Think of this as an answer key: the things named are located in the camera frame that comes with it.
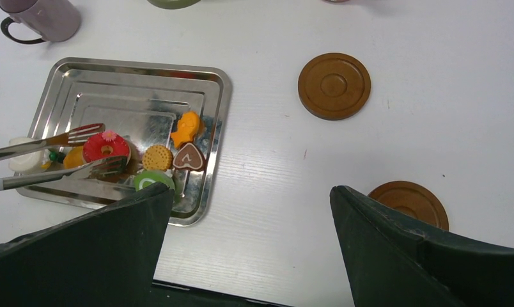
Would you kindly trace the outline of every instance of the tongs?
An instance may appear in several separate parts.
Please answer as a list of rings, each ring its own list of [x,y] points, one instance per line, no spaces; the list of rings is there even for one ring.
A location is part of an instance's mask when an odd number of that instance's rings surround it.
[[[56,146],[82,146],[90,136],[103,131],[105,131],[103,123],[92,123],[51,138],[0,148],[0,161]]]
[[[47,171],[45,173],[33,175],[0,178],[0,191],[56,181],[63,177],[70,177],[73,179],[100,179],[120,174],[125,169],[126,165],[127,157],[118,155],[93,161],[77,168],[64,169],[61,171]]]

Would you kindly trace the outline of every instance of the brown round coaster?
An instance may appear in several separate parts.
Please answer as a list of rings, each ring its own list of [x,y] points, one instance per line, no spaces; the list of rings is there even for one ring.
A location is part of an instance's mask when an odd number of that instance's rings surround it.
[[[324,120],[342,120],[358,112],[370,89],[370,75],[364,65],[342,53],[312,59],[299,76],[302,104]]]
[[[418,184],[393,181],[377,187],[368,197],[425,223],[449,230],[442,203],[432,192]]]

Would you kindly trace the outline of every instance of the black mug handle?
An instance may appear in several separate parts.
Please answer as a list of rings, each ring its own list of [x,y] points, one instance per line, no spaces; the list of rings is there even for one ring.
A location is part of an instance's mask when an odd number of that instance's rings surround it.
[[[13,22],[15,22],[15,21],[12,20],[12,18],[10,18],[10,17],[5,18],[1,22],[1,32],[3,32],[3,34],[6,37],[10,38],[11,40],[13,40],[13,41],[15,41],[17,43],[23,43],[24,45],[33,45],[33,44],[36,44],[36,43],[44,43],[44,42],[46,42],[42,38],[37,38],[36,40],[19,40],[18,38],[15,38],[8,31],[8,26],[10,26],[10,24],[12,24]]]

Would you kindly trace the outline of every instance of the purple mug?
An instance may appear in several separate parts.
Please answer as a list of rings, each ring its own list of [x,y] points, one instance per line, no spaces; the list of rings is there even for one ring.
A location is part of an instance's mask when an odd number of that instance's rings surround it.
[[[11,40],[26,45],[68,40],[78,31],[82,21],[80,13],[68,0],[0,0],[0,8],[10,15],[1,22],[1,32]],[[14,38],[8,31],[14,22],[25,24],[42,38]]]

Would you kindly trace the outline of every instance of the brown heart-shaped cookie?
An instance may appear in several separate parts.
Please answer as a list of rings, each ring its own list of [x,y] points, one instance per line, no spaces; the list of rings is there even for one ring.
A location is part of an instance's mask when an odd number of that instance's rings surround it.
[[[174,156],[173,166],[180,170],[201,171],[205,158],[195,144],[186,143]]]

